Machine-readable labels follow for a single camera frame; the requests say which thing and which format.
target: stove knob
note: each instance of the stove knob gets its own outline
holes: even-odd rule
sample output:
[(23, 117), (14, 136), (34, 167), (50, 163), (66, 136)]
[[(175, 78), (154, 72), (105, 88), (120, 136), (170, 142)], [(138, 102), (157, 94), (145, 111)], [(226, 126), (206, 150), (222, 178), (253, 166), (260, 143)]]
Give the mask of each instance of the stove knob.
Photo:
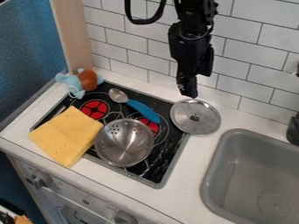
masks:
[(41, 171), (35, 171), (32, 175), (32, 181), (37, 190), (41, 189), (42, 187), (49, 187), (53, 180), (50, 175), (45, 174)]
[(138, 224), (138, 220), (130, 213), (120, 210), (115, 216), (115, 224)]

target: toy stove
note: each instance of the toy stove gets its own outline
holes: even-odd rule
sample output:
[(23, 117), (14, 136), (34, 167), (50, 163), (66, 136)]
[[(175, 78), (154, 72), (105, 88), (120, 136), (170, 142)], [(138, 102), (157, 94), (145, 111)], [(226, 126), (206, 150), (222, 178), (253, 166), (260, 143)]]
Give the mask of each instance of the toy stove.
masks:
[[(153, 108), (159, 114), (161, 122), (159, 124), (150, 122), (125, 103), (120, 104), (110, 100), (108, 95), (110, 88), (118, 88), (129, 99), (143, 102)], [(35, 128), (60, 114), (71, 105), (104, 124), (116, 119), (132, 118), (148, 125), (155, 137), (155, 147), (141, 163), (129, 168), (112, 166), (101, 160), (94, 147), (86, 152), (84, 158), (148, 186), (161, 188), (165, 185), (188, 137), (174, 126), (170, 120), (172, 103), (104, 82), (93, 92), (87, 93), (82, 100), (74, 99), (68, 95)]]

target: red burner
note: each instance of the red burner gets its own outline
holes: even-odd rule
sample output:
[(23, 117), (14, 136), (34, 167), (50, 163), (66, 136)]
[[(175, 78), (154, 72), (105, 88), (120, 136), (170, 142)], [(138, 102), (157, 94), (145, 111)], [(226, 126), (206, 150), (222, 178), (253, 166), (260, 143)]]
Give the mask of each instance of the red burner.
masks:
[(92, 117), (94, 120), (99, 120), (108, 113), (109, 106), (105, 101), (94, 100), (83, 104), (80, 110), (87, 116)]
[(139, 122), (142, 122), (149, 126), (149, 129), (154, 133), (154, 137), (159, 133), (160, 126), (154, 122), (150, 122), (148, 119), (142, 117), (138, 119)]

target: sink basin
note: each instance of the sink basin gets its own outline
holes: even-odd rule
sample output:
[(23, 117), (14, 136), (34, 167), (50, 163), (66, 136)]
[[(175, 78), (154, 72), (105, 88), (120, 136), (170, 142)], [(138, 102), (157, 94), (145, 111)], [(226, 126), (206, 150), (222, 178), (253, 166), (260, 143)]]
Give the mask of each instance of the sink basin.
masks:
[(232, 129), (219, 141), (200, 194), (234, 223), (298, 224), (299, 147)]

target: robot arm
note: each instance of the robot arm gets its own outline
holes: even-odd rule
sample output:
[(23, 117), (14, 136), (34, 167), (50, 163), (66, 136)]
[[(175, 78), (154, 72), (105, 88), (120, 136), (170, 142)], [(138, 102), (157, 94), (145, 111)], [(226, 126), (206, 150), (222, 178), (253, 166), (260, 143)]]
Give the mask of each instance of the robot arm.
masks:
[[(177, 86), (182, 95), (198, 96), (197, 74), (211, 76), (214, 51), (210, 44), (213, 19), (218, 14), (214, 0), (174, 0), (178, 23), (168, 32), (170, 54), (177, 61)], [(166, 0), (149, 19), (133, 19), (130, 0), (125, 0), (127, 17), (133, 24), (146, 25), (156, 22), (163, 15)]]

